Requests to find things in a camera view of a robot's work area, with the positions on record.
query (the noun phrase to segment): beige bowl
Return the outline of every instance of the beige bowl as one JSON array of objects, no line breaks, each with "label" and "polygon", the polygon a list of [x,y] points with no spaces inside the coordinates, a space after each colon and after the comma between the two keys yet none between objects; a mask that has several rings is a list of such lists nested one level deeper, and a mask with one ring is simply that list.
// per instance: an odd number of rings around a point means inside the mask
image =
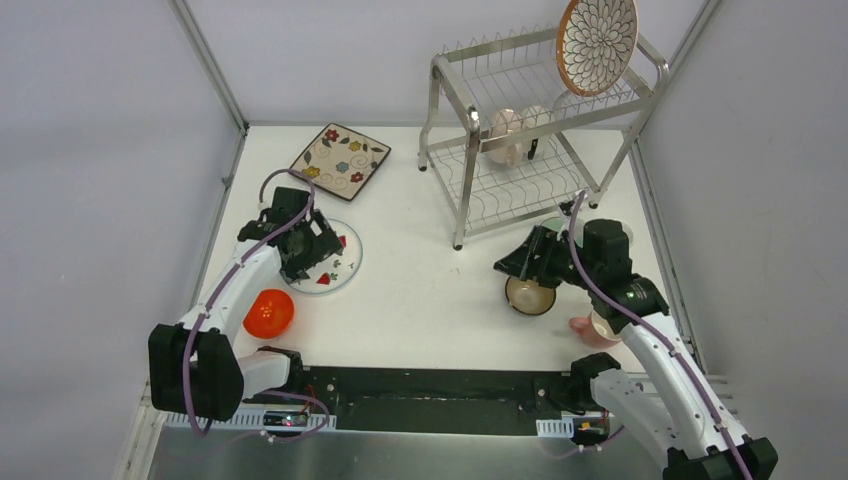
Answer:
[{"label": "beige bowl", "polygon": [[522,282],[516,277],[509,277],[504,286],[504,293],[509,306],[525,315],[541,315],[556,301],[556,290],[539,286],[528,280]]}]

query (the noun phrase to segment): pink cup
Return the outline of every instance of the pink cup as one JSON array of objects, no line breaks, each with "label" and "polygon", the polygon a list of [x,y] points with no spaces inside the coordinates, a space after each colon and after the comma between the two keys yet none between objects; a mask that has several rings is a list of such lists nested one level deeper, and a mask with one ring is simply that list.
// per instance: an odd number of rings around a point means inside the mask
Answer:
[{"label": "pink cup", "polygon": [[617,335],[612,333],[605,320],[599,318],[598,321],[593,321],[591,313],[588,317],[572,318],[568,321],[568,326],[580,337],[583,343],[592,348],[609,348],[621,341],[620,338],[617,338]]}]

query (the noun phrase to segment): wire rack shelf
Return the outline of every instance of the wire rack shelf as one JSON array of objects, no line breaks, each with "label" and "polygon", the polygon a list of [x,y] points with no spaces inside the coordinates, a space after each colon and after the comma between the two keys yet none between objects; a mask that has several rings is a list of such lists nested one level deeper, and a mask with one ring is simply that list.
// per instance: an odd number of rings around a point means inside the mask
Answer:
[{"label": "wire rack shelf", "polygon": [[[498,34],[491,41],[473,39],[433,58],[419,169],[429,164],[436,172],[456,216],[457,250],[466,236],[552,211],[583,188],[591,190],[589,202],[596,206],[665,89],[668,64],[640,35],[637,50],[657,72],[653,85],[628,68],[600,95],[573,94],[559,76],[557,31],[536,26]],[[440,98],[451,105],[466,135],[430,144]],[[512,112],[501,114],[504,109]],[[630,128],[597,182],[562,132],[613,118],[628,118]],[[524,162],[513,168],[478,161],[480,153],[534,140],[548,145],[541,158],[530,160],[525,154]]]},{"label": "wire rack shelf", "polygon": [[[462,200],[465,146],[448,146],[430,153],[437,178],[448,192],[451,208],[456,212]],[[581,168],[554,140],[549,141],[542,158],[515,168],[478,162],[467,226],[482,233],[506,222],[523,220],[535,212],[553,211],[558,203],[573,198],[588,186]]]}]

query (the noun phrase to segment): white wall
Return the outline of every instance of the white wall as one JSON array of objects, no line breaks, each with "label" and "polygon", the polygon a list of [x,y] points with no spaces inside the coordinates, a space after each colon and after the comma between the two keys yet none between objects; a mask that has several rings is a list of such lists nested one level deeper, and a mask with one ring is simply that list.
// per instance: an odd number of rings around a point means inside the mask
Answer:
[{"label": "white wall", "polygon": [[[639,0],[640,31],[670,58],[702,3]],[[189,4],[248,120],[386,123],[424,121],[430,59],[444,44],[558,25],[568,1]]]},{"label": "white wall", "polygon": [[846,24],[725,2],[643,137],[696,336],[780,479],[848,470]]},{"label": "white wall", "polygon": [[0,478],[108,478],[236,133],[164,0],[6,0],[0,45]]}]

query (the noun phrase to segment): rack leg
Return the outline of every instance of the rack leg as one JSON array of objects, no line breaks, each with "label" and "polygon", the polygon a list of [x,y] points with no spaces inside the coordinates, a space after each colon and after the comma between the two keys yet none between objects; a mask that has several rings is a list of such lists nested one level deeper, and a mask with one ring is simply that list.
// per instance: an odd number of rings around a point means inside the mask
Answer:
[{"label": "rack leg", "polygon": [[480,149],[480,129],[468,132],[468,148],[465,150],[465,169],[462,174],[462,196],[456,213],[456,231],[453,249],[462,250],[465,241],[465,223],[468,221],[468,205],[471,202],[471,186],[474,183],[474,170],[477,167],[477,152]]},{"label": "rack leg", "polygon": [[624,162],[624,159],[630,152],[630,148],[633,147],[633,142],[635,142],[639,137],[639,134],[642,132],[642,127],[645,126],[645,122],[648,121],[648,117],[651,116],[652,112],[653,108],[646,108],[642,110],[636,118],[636,121],[633,122],[633,125],[630,127],[630,132],[628,132],[627,136],[624,137],[624,142],[621,144],[621,148],[619,148],[618,153],[615,154],[615,159],[613,159],[612,165],[610,165],[609,170],[607,170],[606,175],[604,175],[604,179],[601,180],[601,185],[598,187],[598,190],[592,193],[589,197],[589,206],[591,208],[598,208],[598,203],[600,203],[601,198],[607,192],[607,189],[609,189],[612,179],[615,177],[615,174],[618,173],[618,169],[621,168],[622,162]]},{"label": "rack leg", "polygon": [[428,149],[428,138],[430,130],[433,128],[433,122],[439,115],[439,87],[441,85],[441,76],[439,69],[433,68],[430,72],[430,100],[427,108],[427,121],[421,129],[421,134],[418,136],[418,170],[427,171],[427,160],[430,157]]}]

